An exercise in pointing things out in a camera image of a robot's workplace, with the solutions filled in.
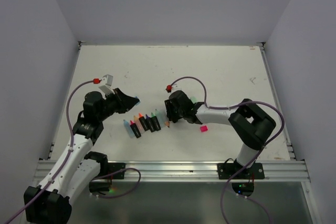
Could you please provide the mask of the light blue highlighter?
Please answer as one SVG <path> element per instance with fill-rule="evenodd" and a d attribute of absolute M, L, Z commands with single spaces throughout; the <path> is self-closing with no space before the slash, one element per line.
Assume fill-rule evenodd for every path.
<path fill-rule="evenodd" d="M 131 129 L 130 123 L 129 123 L 127 120 L 123 120 L 123 125 L 124 125 L 124 128 L 125 128 L 125 130 L 126 130 L 128 136 L 129 136 L 130 138 L 135 137 L 135 135 L 134 135 L 134 133 L 133 133 L 133 131 L 132 131 L 132 129 Z"/>

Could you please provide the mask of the green pastel highlighter body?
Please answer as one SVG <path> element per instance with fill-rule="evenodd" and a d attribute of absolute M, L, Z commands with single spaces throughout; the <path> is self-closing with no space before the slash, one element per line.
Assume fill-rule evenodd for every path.
<path fill-rule="evenodd" d="M 165 124 L 165 120 L 164 120 L 163 115 L 162 115 L 160 110 L 155 109 L 155 116 L 157 117 L 160 124 L 162 124 L 162 125 Z"/>

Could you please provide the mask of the orange cap black highlighter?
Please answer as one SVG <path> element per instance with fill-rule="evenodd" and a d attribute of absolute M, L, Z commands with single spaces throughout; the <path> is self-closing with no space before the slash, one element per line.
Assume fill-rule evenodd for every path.
<path fill-rule="evenodd" d="M 145 117 L 141 113 L 139 113 L 139 121 L 140 121 L 140 123 L 141 123 L 142 128 L 144 129 L 144 131 L 148 131 L 149 130 L 149 126 L 147 124 L 147 121 L 146 121 Z"/>

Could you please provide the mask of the pink cap black highlighter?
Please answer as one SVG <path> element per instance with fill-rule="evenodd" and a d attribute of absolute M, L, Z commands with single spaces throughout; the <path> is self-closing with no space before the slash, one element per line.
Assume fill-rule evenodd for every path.
<path fill-rule="evenodd" d="M 130 121 L 130 128 L 134 134 L 134 136 L 136 138 L 140 138 L 141 137 L 141 133 L 140 133 L 140 130 L 139 128 L 137 127 L 137 125 L 135 124 L 135 122 L 133 122 L 132 120 Z"/>

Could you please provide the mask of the green cap black highlighter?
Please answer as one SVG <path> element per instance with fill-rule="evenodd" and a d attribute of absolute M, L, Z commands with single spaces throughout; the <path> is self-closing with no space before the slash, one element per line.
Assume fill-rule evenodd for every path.
<path fill-rule="evenodd" d="M 154 113 L 151 113 L 151 121 L 153 123 L 153 127 L 156 131 L 160 131 L 161 130 L 161 126 L 160 123 L 158 121 L 158 118 L 156 115 L 154 115 Z"/>

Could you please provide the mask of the purple black highlighter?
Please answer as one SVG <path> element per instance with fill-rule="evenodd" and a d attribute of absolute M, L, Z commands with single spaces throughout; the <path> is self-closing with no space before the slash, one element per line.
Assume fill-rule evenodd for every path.
<path fill-rule="evenodd" d="M 145 120 L 146 120 L 146 123 L 148 125 L 149 130 L 151 132 L 155 132 L 156 129 L 154 127 L 153 121 L 152 121 L 152 119 L 147 114 L 145 115 Z"/>

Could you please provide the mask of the pink neon cap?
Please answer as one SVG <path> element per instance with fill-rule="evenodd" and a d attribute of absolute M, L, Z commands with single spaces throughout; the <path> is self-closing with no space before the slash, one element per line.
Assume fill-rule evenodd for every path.
<path fill-rule="evenodd" d="M 208 131 L 208 127 L 207 127 L 207 125 L 202 125 L 202 126 L 200 127 L 200 131 L 201 131 L 202 133 L 207 132 L 207 131 Z"/>

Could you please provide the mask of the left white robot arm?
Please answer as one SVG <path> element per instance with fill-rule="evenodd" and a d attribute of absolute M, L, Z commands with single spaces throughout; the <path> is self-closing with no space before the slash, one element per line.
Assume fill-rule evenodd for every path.
<path fill-rule="evenodd" d="M 137 97 L 118 88 L 105 95 L 98 91 L 85 95 L 83 109 L 70 127 L 70 140 L 62 155 L 37 186 L 29 186 L 24 192 L 27 222 L 67 223 L 72 205 L 90 182 L 117 178 L 127 171 L 124 163 L 111 169 L 107 156 L 91 149 L 103 131 L 103 121 L 115 113 L 130 111 L 137 103 Z"/>

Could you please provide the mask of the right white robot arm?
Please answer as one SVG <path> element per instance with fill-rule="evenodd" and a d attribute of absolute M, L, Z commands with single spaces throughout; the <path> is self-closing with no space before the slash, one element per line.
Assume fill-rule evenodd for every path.
<path fill-rule="evenodd" d="M 220 110 L 208 108 L 204 102 L 192 102 L 183 91 L 178 90 L 164 104 L 167 118 L 173 123 L 184 119 L 190 124 L 231 126 L 243 143 L 234 160 L 234 172 L 240 178 L 252 173 L 257 153 L 276 127 L 275 120 L 250 99 L 244 99 L 236 108 Z"/>

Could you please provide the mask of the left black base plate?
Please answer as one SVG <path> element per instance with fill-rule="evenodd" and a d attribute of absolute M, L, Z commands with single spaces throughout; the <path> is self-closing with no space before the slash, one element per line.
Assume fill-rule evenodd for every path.
<path fill-rule="evenodd" d="M 125 163 L 104 163 L 95 179 L 124 179 Z"/>

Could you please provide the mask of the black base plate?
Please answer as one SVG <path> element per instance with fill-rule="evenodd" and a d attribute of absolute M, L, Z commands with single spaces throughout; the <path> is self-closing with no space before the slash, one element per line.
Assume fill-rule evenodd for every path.
<path fill-rule="evenodd" d="M 124 179 L 125 163 L 104 163 L 95 179 Z"/>
<path fill-rule="evenodd" d="M 217 173 L 219 179 L 229 179 L 234 173 L 239 171 L 240 166 L 236 163 L 218 163 Z M 234 179 L 265 179 L 262 163 L 253 163 L 250 168 L 245 168 Z"/>

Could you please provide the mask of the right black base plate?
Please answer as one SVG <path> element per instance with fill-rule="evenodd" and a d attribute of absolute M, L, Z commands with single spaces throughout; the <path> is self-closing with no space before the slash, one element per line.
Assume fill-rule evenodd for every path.
<path fill-rule="evenodd" d="M 218 163 L 217 173 L 219 179 L 229 179 L 234 173 L 239 171 L 240 166 L 236 163 Z M 253 163 L 250 168 L 245 168 L 234 179 L 265 179 L 262 163 Z"/>

